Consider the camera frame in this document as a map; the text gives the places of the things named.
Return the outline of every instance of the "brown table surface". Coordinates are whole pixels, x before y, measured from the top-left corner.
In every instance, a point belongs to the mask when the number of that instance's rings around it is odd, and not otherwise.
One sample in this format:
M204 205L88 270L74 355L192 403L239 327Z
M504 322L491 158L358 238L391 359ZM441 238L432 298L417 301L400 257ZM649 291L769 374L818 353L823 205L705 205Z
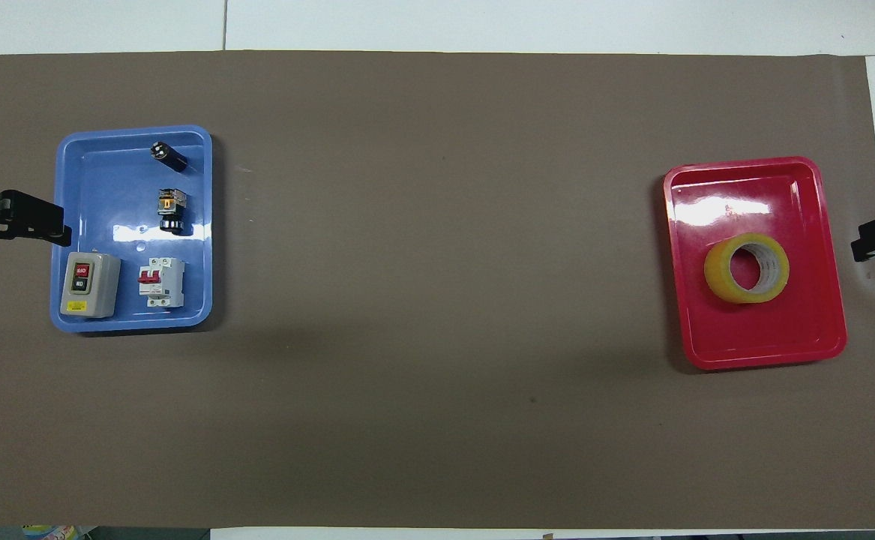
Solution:
M64 334L0 241L0 524L875 527L863 58L0 57L0 190L67 134L214 134L214 313ZM700 373L662 175L802 155L849 345Z

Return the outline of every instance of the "circuit breaker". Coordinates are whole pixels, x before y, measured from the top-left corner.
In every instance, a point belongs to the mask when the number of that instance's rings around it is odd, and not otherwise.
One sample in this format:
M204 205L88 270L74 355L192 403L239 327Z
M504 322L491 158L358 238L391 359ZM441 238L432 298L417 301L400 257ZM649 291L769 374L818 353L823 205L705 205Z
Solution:
M172 256L154 256L138 274L140 296L149 308L179 308L184 305L184 261Z
M121 260L104 253L67 255L61 314L99 319L114 314Z

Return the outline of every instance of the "adhesive tape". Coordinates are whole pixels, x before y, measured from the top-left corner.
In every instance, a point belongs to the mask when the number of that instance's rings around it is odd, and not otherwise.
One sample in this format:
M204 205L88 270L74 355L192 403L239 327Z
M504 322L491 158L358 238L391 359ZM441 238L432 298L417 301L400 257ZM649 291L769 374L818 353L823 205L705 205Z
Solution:
M731 274L731 257L737 250L752 253L760 264L755 286L739 286ZM704 260L704 277L715 295L732 304L760 304L781 294L790 277L790 261L777 240L758 232L747 232L718 242Z

